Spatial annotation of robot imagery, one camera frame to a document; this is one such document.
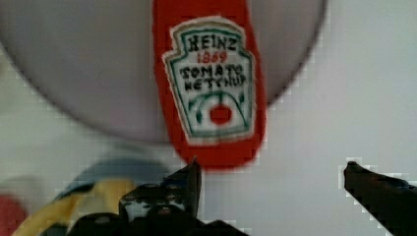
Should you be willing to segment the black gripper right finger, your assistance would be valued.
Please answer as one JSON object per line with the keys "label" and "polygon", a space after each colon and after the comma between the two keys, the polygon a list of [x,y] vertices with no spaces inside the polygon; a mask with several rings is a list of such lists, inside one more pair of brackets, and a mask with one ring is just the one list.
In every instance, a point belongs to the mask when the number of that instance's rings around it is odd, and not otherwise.
{"label": "black gripper right finger", "polygon": [[343,176],[344,189],[392,236],[416,236],[415,186],[370,171],[355,161],[347,163]]}

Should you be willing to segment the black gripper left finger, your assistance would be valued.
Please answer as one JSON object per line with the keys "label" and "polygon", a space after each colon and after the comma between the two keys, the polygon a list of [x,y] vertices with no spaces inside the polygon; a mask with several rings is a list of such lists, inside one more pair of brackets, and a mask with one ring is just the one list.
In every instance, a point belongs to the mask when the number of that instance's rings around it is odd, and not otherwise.
{"label": "black gripper left finger", "polygon": [[124,195],[117,213],[81,217],[66,236],[249,236],[236,227],[197,218],[202,169],[193,160],[159,184],[144,184]]}

